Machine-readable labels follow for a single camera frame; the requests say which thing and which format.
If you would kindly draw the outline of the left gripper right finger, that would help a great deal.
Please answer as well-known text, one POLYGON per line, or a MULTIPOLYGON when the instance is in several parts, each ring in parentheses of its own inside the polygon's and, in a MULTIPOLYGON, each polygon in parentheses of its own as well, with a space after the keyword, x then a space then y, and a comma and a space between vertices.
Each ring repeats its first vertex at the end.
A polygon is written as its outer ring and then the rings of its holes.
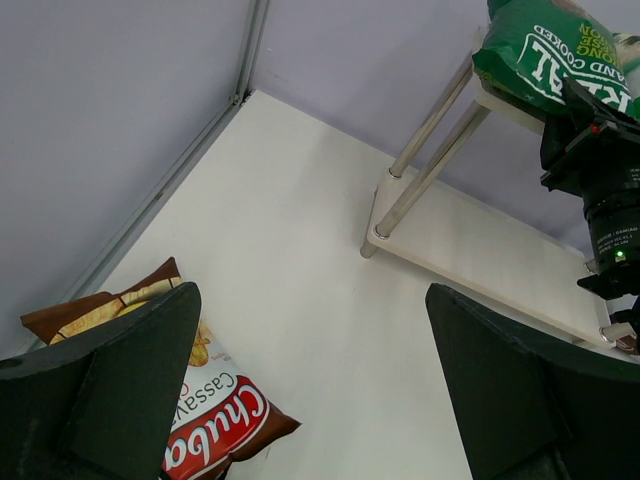
POLYGON ((638 365, 442 284, 425 304, 473 478, 638 478, 638 365))

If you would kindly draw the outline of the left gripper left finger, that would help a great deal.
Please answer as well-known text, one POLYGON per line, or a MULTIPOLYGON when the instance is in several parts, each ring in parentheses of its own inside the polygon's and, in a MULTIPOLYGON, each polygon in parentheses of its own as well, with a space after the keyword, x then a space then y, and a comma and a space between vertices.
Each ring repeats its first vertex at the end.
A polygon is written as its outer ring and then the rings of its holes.
POLYGON ((4 479, 159 479, 201 312, 183 283, 1 362, 4 479))

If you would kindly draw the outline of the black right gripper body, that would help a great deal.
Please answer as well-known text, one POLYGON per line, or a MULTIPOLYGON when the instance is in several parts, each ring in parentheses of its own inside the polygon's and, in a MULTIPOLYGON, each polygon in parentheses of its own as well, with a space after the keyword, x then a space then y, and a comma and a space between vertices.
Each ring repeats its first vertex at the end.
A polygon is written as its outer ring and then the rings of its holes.
POLYGON ((580 198, 601 275, 639 260, 639 130, 611 122, 577 128, 550 119, 540 147, 541 184, 580 198))

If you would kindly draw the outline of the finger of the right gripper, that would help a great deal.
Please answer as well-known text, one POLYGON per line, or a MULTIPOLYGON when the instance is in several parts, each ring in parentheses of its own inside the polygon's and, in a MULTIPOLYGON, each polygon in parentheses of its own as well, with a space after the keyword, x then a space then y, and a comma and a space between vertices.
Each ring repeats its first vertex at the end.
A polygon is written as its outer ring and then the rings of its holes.
POLYGON ((605 121, 620 123, 625 120, 623 113, 604 104, 571 77, 563 79, 562 95, 568 116, 576 129, 605 121))

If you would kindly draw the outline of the dark green REAL chips bag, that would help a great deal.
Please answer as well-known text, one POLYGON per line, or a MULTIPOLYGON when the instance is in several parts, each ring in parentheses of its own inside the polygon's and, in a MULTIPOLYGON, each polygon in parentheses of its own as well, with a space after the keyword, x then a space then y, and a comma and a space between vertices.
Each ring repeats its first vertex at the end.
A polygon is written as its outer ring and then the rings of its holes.
POLYGON ((568 112, 569 77, 604 104, 638 117, 614 34, 574 1, 489 1, 489 26, 473 54, 484 84, 541 114, 568 112))

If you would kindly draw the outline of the brown Chuba bag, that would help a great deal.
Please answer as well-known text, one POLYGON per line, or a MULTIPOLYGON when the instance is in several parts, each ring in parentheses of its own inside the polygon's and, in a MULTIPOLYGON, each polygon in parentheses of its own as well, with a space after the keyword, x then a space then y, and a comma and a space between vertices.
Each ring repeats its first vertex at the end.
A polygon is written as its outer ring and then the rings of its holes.
MULTIPOLYGON (((174 258, 120 293, 24 314, 22 325, 56 344, 144 306, 182 282, 174 258)), ((164 479, 223 479, 230 466, 292 434, 300 422, 276 407, 234 363, 206 324, 195 335, 162 463, 164 479)))

